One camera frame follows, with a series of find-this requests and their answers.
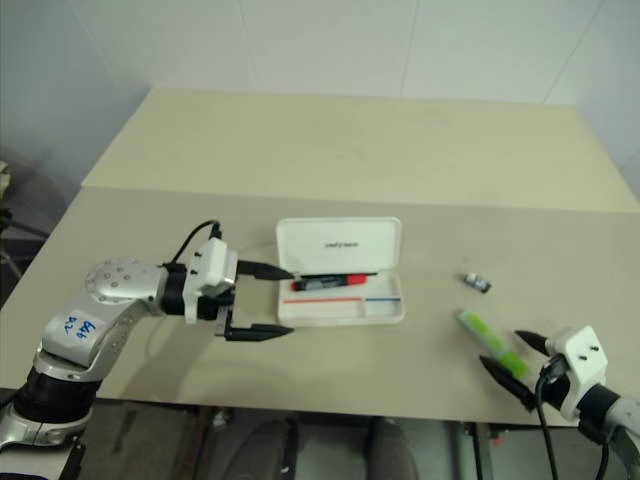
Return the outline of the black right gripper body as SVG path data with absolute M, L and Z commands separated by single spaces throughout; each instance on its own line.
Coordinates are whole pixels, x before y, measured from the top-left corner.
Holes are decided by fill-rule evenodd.
M 535 384 L 536 406 L 544 403 L 560 408 L 569 391 L 569 366 L 562 355 L 553 356 L 545 363 Z

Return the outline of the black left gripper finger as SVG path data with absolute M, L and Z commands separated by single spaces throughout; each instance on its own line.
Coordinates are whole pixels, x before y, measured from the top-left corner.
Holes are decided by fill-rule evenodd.
M 262 342 L 276 339 L 290 333 L 294 329 L 274 324 L 252 324 L 250 327 L 228 327 L 224 338 L 233 342 Z
M 251 276 L 258 280 L 291 280 L 295 278 L 292 273 L 278 266 L 248 260 L 239 260 L 236 272 L 238 275 Z

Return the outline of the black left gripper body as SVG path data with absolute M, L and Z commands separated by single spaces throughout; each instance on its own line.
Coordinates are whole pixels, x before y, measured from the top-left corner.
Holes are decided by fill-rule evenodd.
M 214 335 L 224 338 L 225 330 L 232 327 L 237 281 L 237 255 L 212 257 L 198 270 L 198 319 L 213 324 Z

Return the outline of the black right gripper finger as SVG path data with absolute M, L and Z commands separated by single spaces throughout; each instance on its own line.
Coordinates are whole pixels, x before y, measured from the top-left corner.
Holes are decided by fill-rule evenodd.
M 515 330 L 514 333 L 535 351 L 545 356 L 550 355 L 547 348 L 547 337 L 527 330 Z
M 493 358 L 481 355 L 479 360 L 490 376 L 506 391 L 512 394 L 526 410 L 534 410 L 536 406 L 534 393 L 513 376 L 510 370 Z

